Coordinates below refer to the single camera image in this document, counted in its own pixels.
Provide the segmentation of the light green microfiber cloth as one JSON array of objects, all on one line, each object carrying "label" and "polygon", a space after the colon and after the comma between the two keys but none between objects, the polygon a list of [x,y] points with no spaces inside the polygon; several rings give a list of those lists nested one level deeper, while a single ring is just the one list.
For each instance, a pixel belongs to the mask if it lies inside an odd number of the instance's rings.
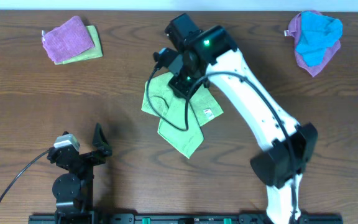
[{"label": "light green microfiber cloth", "polygon": [[185,131],[185,99],[174,95],[168,86],[173,75],[168,72],[153,78],[141,110],[154,116],[162,115],[158,134],[185,157],[189,158],[204,141],[201,127],[223,114],[223,109],[209,90],[199,87],[188,106],[188,130]]}]

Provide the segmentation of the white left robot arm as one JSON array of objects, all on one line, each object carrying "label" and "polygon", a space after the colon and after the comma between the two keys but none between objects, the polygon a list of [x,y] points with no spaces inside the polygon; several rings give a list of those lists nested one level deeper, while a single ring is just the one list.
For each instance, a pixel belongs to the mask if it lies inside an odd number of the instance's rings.
[{"label": "white left robot arm", "polygon": [[47,159],[67,170],[52,186],[56,198],[55,223],[101,223],[102,216],[93,208],[94,167],[106,163],[112,155],[102,127],[96,124],[92,145],[94,151],[80,154],[80,143],[68,132],[57,137]]}]

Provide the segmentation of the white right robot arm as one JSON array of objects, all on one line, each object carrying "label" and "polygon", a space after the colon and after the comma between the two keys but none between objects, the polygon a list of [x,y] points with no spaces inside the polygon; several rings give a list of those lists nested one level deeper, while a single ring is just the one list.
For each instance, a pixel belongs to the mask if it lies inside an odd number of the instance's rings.
[{"label": "white right robot arm", "polygon": [[210,84],[219,88],[250,127],[262,152],[250,161],[266,185],[272,223],[299,223],[298,188],[317,142],[311,124],[301,125],[266,91],[222,26],[201,30],[188,14],[170,21],[165,34],[174,49],[160,52],[173,73],[168,85],[186,100]]}]

